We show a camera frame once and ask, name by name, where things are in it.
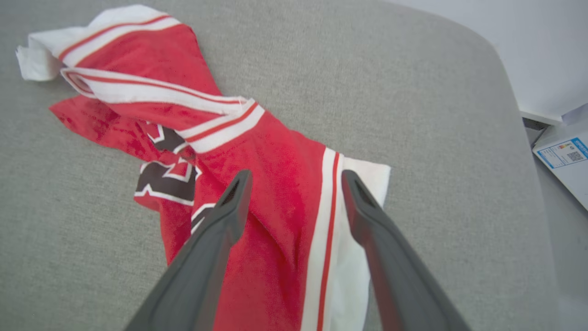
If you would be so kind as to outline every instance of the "qr code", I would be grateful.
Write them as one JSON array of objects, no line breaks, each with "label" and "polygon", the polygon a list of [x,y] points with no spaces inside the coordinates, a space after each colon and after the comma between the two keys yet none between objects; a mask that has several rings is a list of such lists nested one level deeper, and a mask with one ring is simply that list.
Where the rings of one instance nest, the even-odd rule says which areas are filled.
[{"label": "qr code", "polygon": [[582,157],[582,155],[580,154],[580,152],[570,153],[570,154],[567,155],[567,157],[569,157],[572,162],[584,160],[584,158]]}]

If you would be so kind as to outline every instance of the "red garment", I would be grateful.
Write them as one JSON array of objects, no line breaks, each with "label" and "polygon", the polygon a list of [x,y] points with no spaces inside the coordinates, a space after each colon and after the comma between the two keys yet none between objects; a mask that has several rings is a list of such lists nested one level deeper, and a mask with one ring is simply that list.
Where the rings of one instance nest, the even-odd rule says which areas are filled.
[{"label": "red garment", "polygon": [[51,111],[70,130],[146,161],[135,200],[160,212],[168,263],[235,174],[252,171],[215,330],[363,327],[369,272],[349,233],[340,173],[358,172],[382,203],[388,166],[307,139],[253,99],[222,97],[192,30],[144,6],[32,34],[17,56],[25,79],[51,79],[63,62],[80,95]]}]

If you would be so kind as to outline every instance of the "white wall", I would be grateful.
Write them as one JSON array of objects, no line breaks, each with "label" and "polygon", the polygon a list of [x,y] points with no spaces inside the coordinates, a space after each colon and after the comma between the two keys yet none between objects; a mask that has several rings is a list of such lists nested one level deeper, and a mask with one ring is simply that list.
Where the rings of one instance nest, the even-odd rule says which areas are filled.
[{"label": "white wall", "polygon": [[588,0],[387,1],[437,14],[486,38],[528,117],[560,121],[588,103]]}]

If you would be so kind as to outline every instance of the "sticker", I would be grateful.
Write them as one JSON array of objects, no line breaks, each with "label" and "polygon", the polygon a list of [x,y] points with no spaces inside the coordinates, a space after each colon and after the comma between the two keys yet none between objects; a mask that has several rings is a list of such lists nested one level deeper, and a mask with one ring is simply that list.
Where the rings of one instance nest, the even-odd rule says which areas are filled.
[{"label": "sticker", "polygon": [[578,138],[544,148],[537,154],[552,169],[588,160],[588,148]]}]

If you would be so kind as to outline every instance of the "gray tabletop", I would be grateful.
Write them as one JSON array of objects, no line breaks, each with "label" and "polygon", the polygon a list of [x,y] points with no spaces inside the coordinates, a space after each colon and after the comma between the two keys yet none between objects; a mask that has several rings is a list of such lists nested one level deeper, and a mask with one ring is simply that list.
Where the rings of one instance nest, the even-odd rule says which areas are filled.
[{"label": "gray tabletop", "polygon": [[[30,32],[86,25],[131,1],[0,11],[0,325],[117,330],[165,269],[158,215],[133,202],[140,162],[69,132],[75,93],[21,79]],[[225,95],[393,168],[385,210],[474,330],[553,330],[547,224],[515,98],[472,31],[361,1],[145,1],[190,25]],[[366,329],[377,329],[375,308]]]}]

